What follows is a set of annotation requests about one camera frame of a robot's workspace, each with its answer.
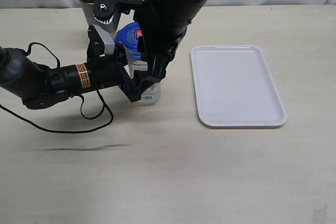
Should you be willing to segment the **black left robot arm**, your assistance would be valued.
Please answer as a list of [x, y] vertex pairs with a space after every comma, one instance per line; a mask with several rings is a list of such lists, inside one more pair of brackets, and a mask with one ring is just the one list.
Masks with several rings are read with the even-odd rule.
[[28, 58], [30, 50], [1, 49], [1, 88], [21, 98], [31, 110], [46, 109], [69, 98], [118, 86], [131, 102], [141, 96], [139, 84], [125, 70], [124, 49], [105, 53], [89, 45], [87, 61], [50, 68]]

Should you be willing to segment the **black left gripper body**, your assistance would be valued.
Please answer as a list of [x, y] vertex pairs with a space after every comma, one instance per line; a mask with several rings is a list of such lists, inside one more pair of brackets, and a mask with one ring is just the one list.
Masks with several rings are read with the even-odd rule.
[[130, 102], [140, 100], [140, 88], [125, 70], [125, 48], [119, 43], [111, 55], [99, 55], [98, 46], [88, 46], [88, 68], [91, 87], [95, 90], [118, 86]]

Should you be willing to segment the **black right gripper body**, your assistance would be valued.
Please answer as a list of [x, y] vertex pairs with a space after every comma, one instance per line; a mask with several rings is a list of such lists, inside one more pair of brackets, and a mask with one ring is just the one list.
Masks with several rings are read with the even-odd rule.
[[164, 69], [174, 59], [188, 25], [204, 6], [205, 0], [95, 0], [96, 20], [107, 22], [116, 7], [122, 13], [134, 10], [142, 37], [138, 49], [149, 69]]

